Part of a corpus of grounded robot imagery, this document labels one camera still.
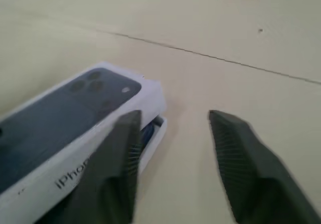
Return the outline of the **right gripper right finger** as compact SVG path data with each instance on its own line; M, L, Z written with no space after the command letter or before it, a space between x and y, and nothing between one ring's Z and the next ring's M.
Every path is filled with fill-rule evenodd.
M241 118L209 111L218 172L237 224L321 224L285 165Z

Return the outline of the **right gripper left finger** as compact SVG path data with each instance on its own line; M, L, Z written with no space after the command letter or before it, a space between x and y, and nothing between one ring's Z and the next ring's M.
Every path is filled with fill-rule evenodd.
M120 116L90 156L74 191L42 224L132 224L136 203L141 111Z

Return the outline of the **white phone box lid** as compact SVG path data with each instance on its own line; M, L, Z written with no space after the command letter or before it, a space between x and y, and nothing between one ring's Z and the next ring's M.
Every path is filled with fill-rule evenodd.
M0 120L0 224L42 224L77 187L117 119L141 111L142 151L166 102L160 82L99 63Z

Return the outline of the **white phone box base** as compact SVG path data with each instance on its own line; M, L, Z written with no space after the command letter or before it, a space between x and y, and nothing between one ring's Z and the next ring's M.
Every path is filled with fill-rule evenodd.
M140 156L139 175L143 173L149 161L152 159L167 130L167 119L162 116L157 116L151 123L154 127L154 132Z

